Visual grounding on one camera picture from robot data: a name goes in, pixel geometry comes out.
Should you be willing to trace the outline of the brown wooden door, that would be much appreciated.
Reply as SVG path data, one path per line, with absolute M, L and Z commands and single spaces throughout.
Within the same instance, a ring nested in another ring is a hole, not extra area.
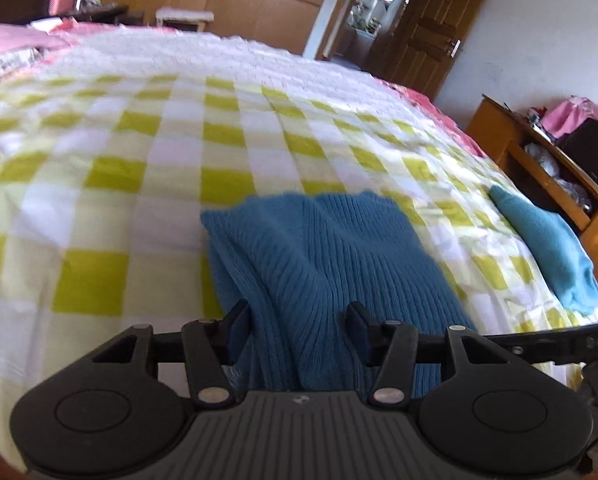
M 434 99 L 485 0 L 410 0 L 378 55 L 376 76 Z

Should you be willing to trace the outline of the small stool with white cushion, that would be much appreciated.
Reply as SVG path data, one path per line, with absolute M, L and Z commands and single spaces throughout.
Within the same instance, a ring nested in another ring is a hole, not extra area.
M 203 32 L 214 22 L 214 13 L 211 11 L 177 9 L 172 6 L 162 6 L 154 17 L 158 27 L 169 27 L 181 32 Z

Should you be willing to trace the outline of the blue striped knit sweater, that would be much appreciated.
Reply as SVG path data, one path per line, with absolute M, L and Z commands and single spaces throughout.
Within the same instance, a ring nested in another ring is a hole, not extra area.
M 344 331 L 352 302 L 424 334 L 474 325 L 394 200 L 372 192 L 249 197 L 203 211 L 201 223 L 221 307 L 244 300 L 252 311 L 236 365 L 249 389 L 368 396 L 377 372 Z

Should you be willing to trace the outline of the orange wooden shelf cabinet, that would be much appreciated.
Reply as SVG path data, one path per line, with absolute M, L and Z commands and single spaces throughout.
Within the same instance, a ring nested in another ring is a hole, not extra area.
M 482 96 L 467 134 L 534 205 L 568 223 L 592 259 L 598 281 L 597 183 L 527 118 L 489 96 Z

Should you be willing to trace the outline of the pink floral quilt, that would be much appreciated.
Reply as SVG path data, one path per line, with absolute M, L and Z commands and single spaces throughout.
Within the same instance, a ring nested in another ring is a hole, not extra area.
M 31 70 L 39 70 L 46 65 L 52 65 L 78 43 L 76 39 L 78 22 L 72 18 L 43 18 L 19 26 L 32 27 L 41 32 L 47 32 L 49 35 L 60 37 L 67 41 L 69 47 L 54 50 L 27 48 L 0 55 L 0 82 L 29 73 Z

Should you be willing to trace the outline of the pink pillow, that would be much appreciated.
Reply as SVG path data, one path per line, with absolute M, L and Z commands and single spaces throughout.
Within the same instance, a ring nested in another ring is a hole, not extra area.
M 28 26 L 0 24 L 0 55 L 27 48 L 46 50 L 69 47 L 66 40 Z

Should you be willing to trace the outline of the pink cloth on cabinet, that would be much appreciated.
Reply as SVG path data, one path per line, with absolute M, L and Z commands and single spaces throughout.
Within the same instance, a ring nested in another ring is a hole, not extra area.
M 554 139 L 560 139 L 588 118 L 598 121 L 598 104 L 582 96 L 572 96 L 549 110 L 541 119 L 541 125 Z

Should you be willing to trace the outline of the green checked bed sheet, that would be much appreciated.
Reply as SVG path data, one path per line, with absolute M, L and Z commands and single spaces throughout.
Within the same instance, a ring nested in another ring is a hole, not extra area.
M 478 329 L 585 325 L 488 199 L 508 188 L 444 115 L 372 76 L 240 38 L 86 27 L 0 83 L 0 452 L 29 388 L 125 327 L 220 312 L 206 208 L 393 198 Z

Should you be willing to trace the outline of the teal folded garment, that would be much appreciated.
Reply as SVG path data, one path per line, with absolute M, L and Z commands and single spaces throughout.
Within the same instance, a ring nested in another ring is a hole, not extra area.
M 544 281 L 570 311 L 589 316 L 598 308 L 594 263 L 561 216 L 492 186 L 489 198 L 528 246 Z

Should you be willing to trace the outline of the dark bedside table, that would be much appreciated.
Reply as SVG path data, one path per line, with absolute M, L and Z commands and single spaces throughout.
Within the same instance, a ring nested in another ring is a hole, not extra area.
M 73 18 L 82 23 L 130 26 L 144 24 L 144 12 L 131 11 L 129 6 L 119 3 L 90 4 L 80 10 L 62 14 L 62 17 Z

